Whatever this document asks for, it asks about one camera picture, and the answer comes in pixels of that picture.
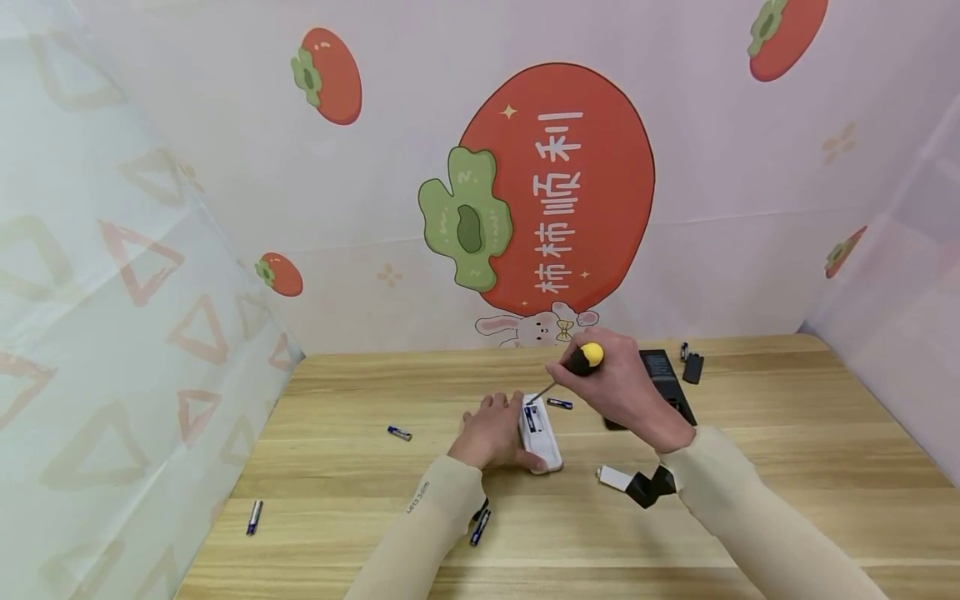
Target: screwdriver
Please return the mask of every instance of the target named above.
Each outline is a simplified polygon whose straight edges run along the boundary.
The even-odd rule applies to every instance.
[[[574,350],[573,353],[570,354],[570,357],[567,358],[565,362],[561,363],[561,366],[575,375],[586,377],[587,375],[596,371],[602,362],[603,347],[596,342],[588,342]],[[530,406],[533,404],[537,398],[549,392],[550,389],[555,385],[557,385],[556,381],[543,388],[543,391],[530,398],[530,401],[527,402],[526,405]]]

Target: cartoon bunny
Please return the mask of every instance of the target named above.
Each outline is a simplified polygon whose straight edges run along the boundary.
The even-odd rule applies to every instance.
[[[566,344],[574,333],[600,321],[600,316],[592,310],[578,315],[566,302],[554,302],[550,308],[551,311],[544,310],[530,317],[500,315],[480,319],[476,328],[484,335],[513,331],[514,337],[501,342],[501,348],[532,348]]]

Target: wooden table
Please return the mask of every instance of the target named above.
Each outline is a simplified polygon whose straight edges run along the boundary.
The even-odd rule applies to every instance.
[[[891,598],[957,597],[960,493],[823,343],[786,335],[691,345],[707,358],[701,384],[684,384],[700,423],[724,428],[767,484]],[[679,343],[643,346],[676,354]],[[178,598],[342,598],[463,411],[488,392],[540,389],[542,364],[557,352],[307,358]],[[485,475],[490,526],[478,547],[464,539],[450,553],[431,598],[759,598],[676,496],[643,511],[597,483],[603,464],[650,474],[654,453],[555,392],[575,402],[550,414],[564,469]],[[388,435],[388,424],[413,441]],[[263,516],[248,538],[256,498]]]

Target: persimmon illustration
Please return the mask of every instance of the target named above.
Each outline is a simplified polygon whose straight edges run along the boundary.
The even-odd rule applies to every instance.
[[[520,316],[583,313],[619,286],[650,219],[654,158],[630,100],[578,64],[514,75],[477,111],[441,180],[420,187],[424,238],[455,281]]]
[[[804,55],[827,15],[828,0],[766,0],[750,28],[750,72],[760,82],[782,77]]]
[[[294,82],[307,104],[324,119],[349,125],[360,116],[363,92],[360,70],[347,45],[328,29],[307,32],[297,55],[290,59]]]
[[[289,258],[276,252],[264,254],[253,269],[268,287],[281,296],[292,298],[303,291],[303,277]]]
[[[839,273],[840,267],[843,266],[843,263],[847,262],[847,258],[850,256],[850,253],[853,252],[853,248],[856,247],[857,242],[860,241],[860,238],[863,237],[866,230],[867,226],[863,226],[847,238],[845,242],[833,247],[833,250],[827,257],[827,266],[824,267],[827,279],[833,279],[836,274]]]

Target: white remote control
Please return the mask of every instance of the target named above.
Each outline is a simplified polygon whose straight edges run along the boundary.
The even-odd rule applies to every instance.
[[[557,438],[553,435],[553,427],[550,426],[550,418],[546,414],[543,398],[539,397],[533,404],[527,406],[527,402],[534,396],[535,394],[528,394],[523,397],[519,424],[520,438],[528,452],[533,452],[546,461],[545,472],[549,473],[563,468],[564,459],[560,456],[560,447],[557,446]]]

